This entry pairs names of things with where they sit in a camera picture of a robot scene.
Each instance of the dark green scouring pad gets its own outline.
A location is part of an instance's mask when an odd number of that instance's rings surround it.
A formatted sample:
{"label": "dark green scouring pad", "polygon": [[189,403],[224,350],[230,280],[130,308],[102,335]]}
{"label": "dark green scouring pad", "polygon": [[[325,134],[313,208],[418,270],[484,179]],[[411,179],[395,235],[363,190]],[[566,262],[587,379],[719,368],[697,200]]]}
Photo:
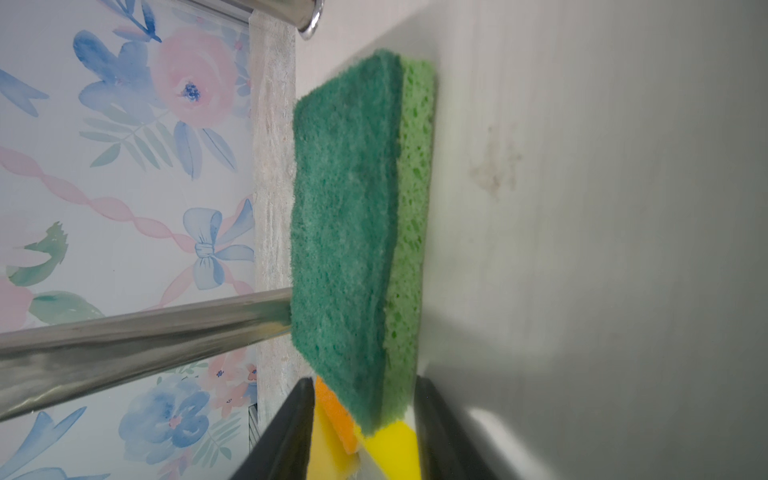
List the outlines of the dark green scouring pad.
{"label": "dark green scouring pad", "polygon": [[293,117],[293,343],[363,433],[415,378],[434,70],[378,51]]}

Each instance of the yellow sponge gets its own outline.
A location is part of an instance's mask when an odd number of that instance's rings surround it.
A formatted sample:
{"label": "yellow sponge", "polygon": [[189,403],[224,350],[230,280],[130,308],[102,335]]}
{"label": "yellow sponge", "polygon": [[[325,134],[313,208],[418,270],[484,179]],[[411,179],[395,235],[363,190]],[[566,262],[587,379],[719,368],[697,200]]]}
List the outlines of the yellow sponge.
{"label": "yellow sponge", "polygon": [[315,393],[317,402],[323,406],[323,410],[328,415],[328,420],[331,421],[333,429],[336,430],[339,440],[344,445],[344,450],[349,454],[357,452],[359,444],[357,437],[355,437],[355,421],[352,420],[352,416],[346,411],[344,406],[339,403],[336,394],[328,388],[319,376],[315,382]]}
{"label": "yellow sponge", "polygon": [[355,435],[387,478],[421,480],[416,433],[403,421],[386,426],[373,437],[363,436],[355,425]]}
{"label": "yellow sponge", "polygon": [[344,451],[325,410],[319,402],[315,402],[307,480],[346,480],[359,466],[357,454],[349,455]]}

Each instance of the orange object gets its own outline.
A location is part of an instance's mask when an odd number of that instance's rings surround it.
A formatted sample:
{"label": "orange object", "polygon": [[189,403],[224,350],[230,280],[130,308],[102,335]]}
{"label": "orange object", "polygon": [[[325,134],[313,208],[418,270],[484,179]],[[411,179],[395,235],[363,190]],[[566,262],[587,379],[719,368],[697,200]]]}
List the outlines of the orange object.
{"label": "orange object", "polygon": [[320,377],[317,377],[315,382],[315,395],[331,421],[333,429],[336,430],[336,434],[344,446],[344,451],[350,455],[357,452],[359,443],[355,437],[355,422],[344,406],[339,403],[336,394],[328,388],[328,385]]}

